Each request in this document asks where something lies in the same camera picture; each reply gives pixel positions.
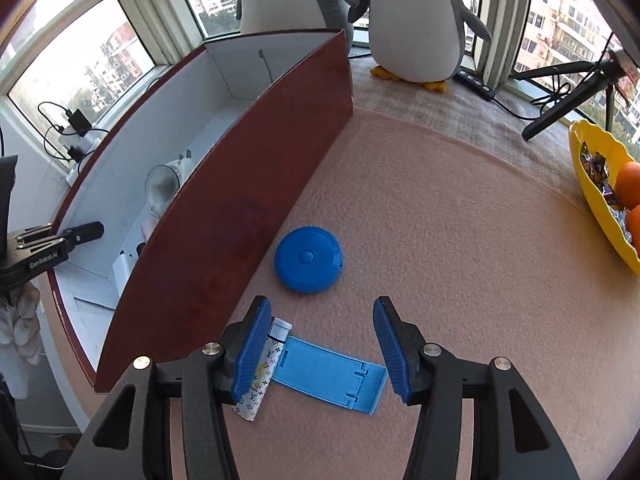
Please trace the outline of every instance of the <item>dark red wooden panel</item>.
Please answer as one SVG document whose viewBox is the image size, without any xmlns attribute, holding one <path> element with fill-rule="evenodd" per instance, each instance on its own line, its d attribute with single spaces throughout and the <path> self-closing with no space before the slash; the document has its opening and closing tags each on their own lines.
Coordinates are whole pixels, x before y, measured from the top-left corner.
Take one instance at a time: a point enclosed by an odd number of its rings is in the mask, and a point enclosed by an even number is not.
<svg viewBox="0 0 640 480">
<path fill-rule="evenodd" d="M 139 355 L 183 358 L 222 332 L 352 113 L 340 33 L 261 95 L 180 190 L 120 299 L 96 391 L 109 391 Z"/>
</svg>

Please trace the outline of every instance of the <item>yellow fruit bowl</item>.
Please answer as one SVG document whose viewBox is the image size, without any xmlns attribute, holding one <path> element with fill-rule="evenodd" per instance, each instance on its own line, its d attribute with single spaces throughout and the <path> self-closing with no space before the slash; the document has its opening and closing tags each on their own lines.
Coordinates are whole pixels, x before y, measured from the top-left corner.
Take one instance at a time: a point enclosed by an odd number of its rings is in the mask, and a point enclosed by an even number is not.
<svg viewBox="0 0 640 480">
<path fill-rule="evenodd" d="M 622 228 L 613 218 L 602 193 L 582 167 L 580 147 L 583 142 L 587 143 L 587 148 L 593 155 L 599 152 L 607 159 L 611 187 L 616 183 L 620 167 L 634 159 L 626 152 L 625 145 L 622 142 L 619 142 L 609 132 L 595 124 L 591 124 L 589 121 L 577 121 L 569 127 L 569 149 L 574 162 L 575 174 L 582 187 L 584 197 L 587 199 L 593 215 L 596 217 L 604 234 L 607 235 L 609 242 L 618 251 L 618 254 L 622 256 L 622 259 L 631 270 L 640 275 L 640 260 L 636 250 L 626 241 Z"/>
</svg>

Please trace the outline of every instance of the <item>power adapter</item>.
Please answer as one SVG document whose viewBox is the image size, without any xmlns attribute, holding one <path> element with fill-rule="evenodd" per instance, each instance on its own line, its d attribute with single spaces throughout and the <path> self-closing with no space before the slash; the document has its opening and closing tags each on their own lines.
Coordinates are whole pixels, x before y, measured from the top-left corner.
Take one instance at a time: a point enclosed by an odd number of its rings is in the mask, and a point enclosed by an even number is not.
<svg viewBox="0 0 640 480">
<path fill-rule="evenodd" d="M 85 132 L 92 127 L 92 124 L 87 120 L 84 114 L 80 111 L 80 108 L 78 108 L 78 110 L 76 110 L 71 115 L 69 115 L 68 121 L 69 121 L 69 124 L 73 126 L 76 132 Z"/>
</svg>

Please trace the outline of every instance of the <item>white wall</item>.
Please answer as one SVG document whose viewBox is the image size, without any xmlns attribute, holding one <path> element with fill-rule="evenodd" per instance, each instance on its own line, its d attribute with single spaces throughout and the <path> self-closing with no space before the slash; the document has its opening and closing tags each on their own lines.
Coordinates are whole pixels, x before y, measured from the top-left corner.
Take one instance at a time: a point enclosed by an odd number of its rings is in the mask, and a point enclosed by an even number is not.
<svg viewBox="0 0 640 480">
<path fill-rule="evenodd" d="M 4 154 L 18 155 L 9 206 L 9 231 L 47 223 L 68 190 L 65 173 L 36 145 L 18 133 L 18 123 L 0 103 Z"/>
</svg>

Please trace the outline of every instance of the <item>black tripod stand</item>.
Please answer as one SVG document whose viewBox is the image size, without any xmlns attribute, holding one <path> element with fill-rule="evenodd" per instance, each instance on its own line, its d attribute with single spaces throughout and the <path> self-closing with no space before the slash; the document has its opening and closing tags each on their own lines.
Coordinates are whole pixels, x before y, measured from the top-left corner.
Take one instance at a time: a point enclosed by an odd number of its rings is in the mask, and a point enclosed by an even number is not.
<svg viewBox="0 0 640 480">
<path fill-rule="evenodd" d="M 531 121 L 522 131 L 522 138 L 524 140 L 531 140 L 542 130 L 545 130 L 602 90 L 605 90 L 607 94 L 606 130 L 610 132 L 613 126 L 613 94 L 615 85 L 620 78 L 626 75 L 626 72 L 620 65 L 616 52 L 609 51 L 609 54 L 609 59 L 602 59 L 595 63 L 591 61 L 576 61 L 573 63 L 545 66 L 512 75 L 511 78 L 513 79 L 523 80 L 580 72 L 588 73 L 588 76 L 580 82 L 574 91 L 560 99 L 550 110 L 540 115 L 539 118 Z"/>
</svg>

